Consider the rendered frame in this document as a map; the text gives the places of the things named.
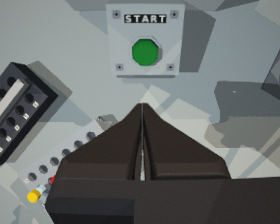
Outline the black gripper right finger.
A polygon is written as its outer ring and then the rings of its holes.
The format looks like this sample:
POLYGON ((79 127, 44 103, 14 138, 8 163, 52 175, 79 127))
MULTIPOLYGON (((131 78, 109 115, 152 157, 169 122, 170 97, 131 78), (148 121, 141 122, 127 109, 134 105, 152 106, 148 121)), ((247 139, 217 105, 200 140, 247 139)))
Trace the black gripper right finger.
POLYGON ((145 180, 232 179, 225 160, 143 103, 145 180))

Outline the grey bench mat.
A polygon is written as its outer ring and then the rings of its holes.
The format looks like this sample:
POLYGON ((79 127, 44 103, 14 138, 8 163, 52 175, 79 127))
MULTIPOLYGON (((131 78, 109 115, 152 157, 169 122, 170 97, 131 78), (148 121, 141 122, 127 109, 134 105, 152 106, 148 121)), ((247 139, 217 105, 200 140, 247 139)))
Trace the grey bench mat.
POLYGON ((0 166, 0 224, 54 224, 17 174, 101 117, 108 128, 147 102, 221 156, 232 179, 280 176, 280 100, 261 87, 280 50, 280 26, 259 0, 185 10, 179 75, 111 75, 106 10, 66 0, 0 0, 0 75, 31 69, 57 95, 0 166))

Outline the yellow-capped sample tube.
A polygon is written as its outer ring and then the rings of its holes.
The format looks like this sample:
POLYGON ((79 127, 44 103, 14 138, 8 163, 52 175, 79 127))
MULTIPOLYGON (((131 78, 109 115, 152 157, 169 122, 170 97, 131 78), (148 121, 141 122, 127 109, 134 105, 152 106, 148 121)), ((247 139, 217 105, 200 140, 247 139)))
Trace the yellow-capped sample tube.
POLYGON ((41 195, 46 191, 46 188, 44 185, 39 185, 35 190, 32 190, 27 198, 30 202, 34 203, 38 201, 38 199, 41 197, 41 195))

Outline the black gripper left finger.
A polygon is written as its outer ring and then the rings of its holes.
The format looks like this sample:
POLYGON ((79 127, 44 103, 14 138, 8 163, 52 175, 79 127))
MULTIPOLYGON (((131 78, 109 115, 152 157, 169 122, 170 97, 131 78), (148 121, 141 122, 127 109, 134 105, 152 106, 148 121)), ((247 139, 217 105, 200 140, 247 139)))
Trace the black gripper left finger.
POLYGON ((142 126, 143 104, 138 103, 123 120, 62 158, 54 180, 63 176, 140 180, 142 126))

